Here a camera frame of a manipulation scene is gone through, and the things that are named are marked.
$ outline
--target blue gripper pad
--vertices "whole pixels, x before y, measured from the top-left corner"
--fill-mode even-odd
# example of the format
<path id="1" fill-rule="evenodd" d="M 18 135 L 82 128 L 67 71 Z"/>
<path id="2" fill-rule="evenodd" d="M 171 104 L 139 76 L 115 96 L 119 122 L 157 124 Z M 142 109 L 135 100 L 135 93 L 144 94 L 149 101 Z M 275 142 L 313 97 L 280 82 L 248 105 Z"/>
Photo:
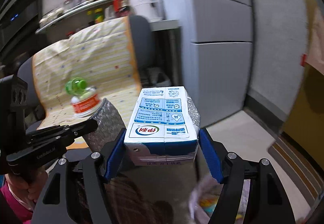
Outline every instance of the blue gripper pad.
<path id="1" fill-rule="evenodd" d="M 203 129 L 199 130 L 199 144 L 212 177 L 215 178 L 217 182 L 222 183 L 224 179 L 222 163 Z"/>
<path id="2" fill-rule="evenodd" d="M 118 142 L 116 143 L 114 150 L 111 152 L 111 155 L 107 159 L 106 173 L 105 173 L 105 179 L 107 180 L 110 180 L 117 175 L 119 165 L 125 153 L 125 146 L 124 146 L 125 134 L 126 134 L 126 130 L 124 130 L 123 134 L 121 135 Z"/>

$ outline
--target white rice cooker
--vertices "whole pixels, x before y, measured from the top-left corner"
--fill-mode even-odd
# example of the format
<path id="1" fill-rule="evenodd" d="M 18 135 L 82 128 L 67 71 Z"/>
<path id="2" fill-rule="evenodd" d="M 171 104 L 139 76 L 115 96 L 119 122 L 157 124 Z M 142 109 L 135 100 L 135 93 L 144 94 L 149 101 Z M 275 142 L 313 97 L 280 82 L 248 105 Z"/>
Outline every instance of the white rice cooker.
<path id="1" fill-rule="evenodd" d="M 145 17 L 149 22 L 162 20 L 162 0 L 128 0 L 135 14 Z"/>

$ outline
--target gray chair backrest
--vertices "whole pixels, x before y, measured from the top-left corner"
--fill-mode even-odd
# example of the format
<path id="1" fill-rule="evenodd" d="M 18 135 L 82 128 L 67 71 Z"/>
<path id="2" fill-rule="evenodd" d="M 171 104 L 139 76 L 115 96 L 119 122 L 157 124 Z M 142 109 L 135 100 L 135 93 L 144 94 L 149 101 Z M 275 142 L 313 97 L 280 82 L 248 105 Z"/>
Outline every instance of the gray chair backrest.
<path id="1" fill-rule="evenodd" d="M 155 62 L 156 53 L 149 22 L 142 16 L 132 15 L 129 17 L 129 23 L 138 69 L 152 66 Z M 27 105 L 30 107 L 40 105 L 34 86 L 32 58 L 29 58 L 20 66 L 17 76 L 28 83 Z"/>

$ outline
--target white and blue carton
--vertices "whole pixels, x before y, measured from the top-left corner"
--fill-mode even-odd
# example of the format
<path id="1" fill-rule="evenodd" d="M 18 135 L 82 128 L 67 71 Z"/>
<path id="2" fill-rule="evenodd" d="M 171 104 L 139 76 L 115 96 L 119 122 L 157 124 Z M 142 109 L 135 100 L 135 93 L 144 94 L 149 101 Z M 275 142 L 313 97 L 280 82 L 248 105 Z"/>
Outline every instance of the white and blue carton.
<path id="1" fill-rule="evenodd" d="M 124 145 L 135 165 L 193 162 L 200 116 L 184 87 L 142 89 L 127 127 Z"/>

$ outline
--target silver bolt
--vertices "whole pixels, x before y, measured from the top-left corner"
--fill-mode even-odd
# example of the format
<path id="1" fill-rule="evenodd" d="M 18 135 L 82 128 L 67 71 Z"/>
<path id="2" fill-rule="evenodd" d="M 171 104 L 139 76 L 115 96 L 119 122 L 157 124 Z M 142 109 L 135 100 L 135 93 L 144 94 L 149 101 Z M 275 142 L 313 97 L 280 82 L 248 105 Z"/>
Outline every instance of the silver bolt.
<path id="1" fill-rule="evenodd" d="M 93 159 L 96 159 L 99 156 L 100 156 L 100 153 L 98 153 L 98 152 L 94 152 L 94 153 L 91 154 L 91 158 L 93 158 Z"/>
<path id="2" fill-rule="evenodd" d="M 66 163 L 66 159 L 65 158 L 61 158 L 59 161 L 58 161 L 59 165 L 64 165 Z"/>
<path id="3" fill-rule="evenodd" d="M 237 156 L 236 156 L 236 153 L 228 153 L 227 155 L 230 159 L 235 159 Z"/>
<path id="4" fill-rule="evenodd" d="M 261 163 L 265 166 L 268 166 L 270 164 L 269 160 L 265 158 L 261 160 Z"/>

